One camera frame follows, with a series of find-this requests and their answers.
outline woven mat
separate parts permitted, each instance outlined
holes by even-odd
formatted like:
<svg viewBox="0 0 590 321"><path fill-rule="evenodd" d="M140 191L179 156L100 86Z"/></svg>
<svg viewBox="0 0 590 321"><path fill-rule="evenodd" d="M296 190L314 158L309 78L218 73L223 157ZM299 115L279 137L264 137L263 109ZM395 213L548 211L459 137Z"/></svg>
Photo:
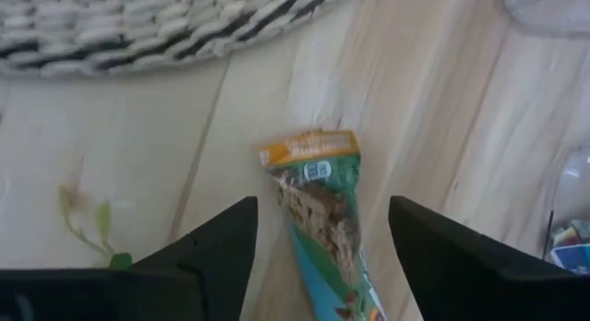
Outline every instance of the woven mat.
<svg viewBox="0 0 590 321"><path fill-rule="evenodd" d="M1 0L0 73L183 65L278 35L338 0Z"/></svg>

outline wooden floor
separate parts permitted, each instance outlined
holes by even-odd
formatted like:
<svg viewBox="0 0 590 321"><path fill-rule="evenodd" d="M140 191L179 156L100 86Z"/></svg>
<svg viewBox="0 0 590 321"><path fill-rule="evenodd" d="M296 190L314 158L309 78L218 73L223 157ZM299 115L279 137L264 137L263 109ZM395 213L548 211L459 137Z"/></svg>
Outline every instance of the wooden floor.
<svg viewBox="0 0 590 321"><path fill-rule="evenodd" d="M100 80L0 81L0 267L90 267L60 184L113 203L135 259L258 196L244 320L312 319L256 147L318 126L356 130L363 243L391 320L414 321L386 225L408 196L538 254L547 181L590 134L590 41L524 32L501 0L348 0L231 57ZM77 214L92 232L93 220Z"/></svg>

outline snack bag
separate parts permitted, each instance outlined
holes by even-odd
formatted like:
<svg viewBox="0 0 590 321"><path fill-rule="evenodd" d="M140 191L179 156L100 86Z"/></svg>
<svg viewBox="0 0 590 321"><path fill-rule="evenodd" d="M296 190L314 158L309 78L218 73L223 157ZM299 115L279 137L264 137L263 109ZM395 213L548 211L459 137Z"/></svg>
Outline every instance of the snack bag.
<svg viewBox="0 0 590 321"><path fill-rule="evenodd" d="M360 250L354 133L305 133L263 148L260 159L288 212L316 319L385 320Z"/></svg>

